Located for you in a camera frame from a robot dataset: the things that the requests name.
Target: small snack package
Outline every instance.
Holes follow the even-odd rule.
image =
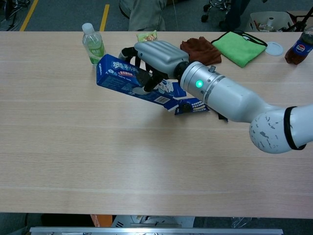
[[[186,97],[178,82],[162,80],[153,91],[141,93],[151,74],[130,63],[106,54],[97,65],[97,85],[162,105],[168,111],[179,105],[177,98]]]
[[[157,31],[139,33],[137,39],[139,43],[157,41]]]

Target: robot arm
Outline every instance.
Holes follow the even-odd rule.
[[[250,138],[264,152],[301,150],[313,141],[313,105],[283,109],[267,104],[255,92],[216,72],[214,66],[189,63],[186,52],[164,41],[137,43],[122,50],[119,58],[130,61],[133,56],[137,57],[137,65],[142,59],[146,68],[156,74],[144,92],[151,91],[163,78],[177,79],[185,91],[219,114],[250,123]]]

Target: white bottle cap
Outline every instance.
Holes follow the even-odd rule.
[[[84,23],[82,29],[85,34],[92,34],[94,32],[93,26],[90,23]]]
[[[269,55],[282,55],[284,49],[282,45],[278,44],[277,42],[267,42],[268,47],[266,48],[265,52]]]

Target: chair wheel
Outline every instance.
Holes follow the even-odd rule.
[[[201,22],[206,22],[209,19],[208,15],[201,16]]]
[[[210,9],[210,6],[211,6],[210,4],[204,5],[203,6],[203,11],[207,12]]]

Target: green towel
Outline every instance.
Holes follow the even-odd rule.
[[[261,54],[268,46],[262,40],[238,30],[227,32],[212,41],[212,44],[241,68]]]

